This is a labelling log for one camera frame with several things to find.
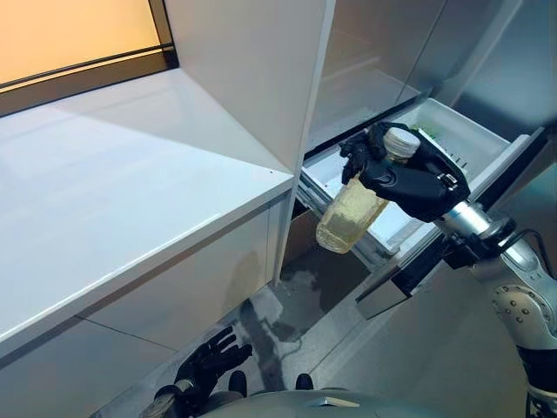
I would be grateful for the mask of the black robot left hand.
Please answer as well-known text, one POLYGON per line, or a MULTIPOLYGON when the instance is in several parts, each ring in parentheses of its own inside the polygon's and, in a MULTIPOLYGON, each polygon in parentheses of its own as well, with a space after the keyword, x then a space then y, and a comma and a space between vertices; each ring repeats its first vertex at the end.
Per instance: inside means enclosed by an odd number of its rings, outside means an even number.
POLYGON ((175 382, 187 380, 200 394, 208 396, 226 372, 252 356, 252 345, 240 346, 232 326, 201 344, 179 367, 175 382))

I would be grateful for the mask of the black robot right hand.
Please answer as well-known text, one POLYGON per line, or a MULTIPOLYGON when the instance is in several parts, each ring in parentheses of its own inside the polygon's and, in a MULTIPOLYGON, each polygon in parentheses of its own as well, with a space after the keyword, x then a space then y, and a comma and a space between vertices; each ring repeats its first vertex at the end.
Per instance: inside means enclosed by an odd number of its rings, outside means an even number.
POLYGON ((404 124, 371 125, 342 143, 339 155, 348 159, 343 184, 356 177, 365 188, 422 222, 434 222, 470 195, 461 169, 419 131, 404 124), (419 141, 417 151, 403 165, 389 162, 386 146, 380 143, 391 128, 419 141))

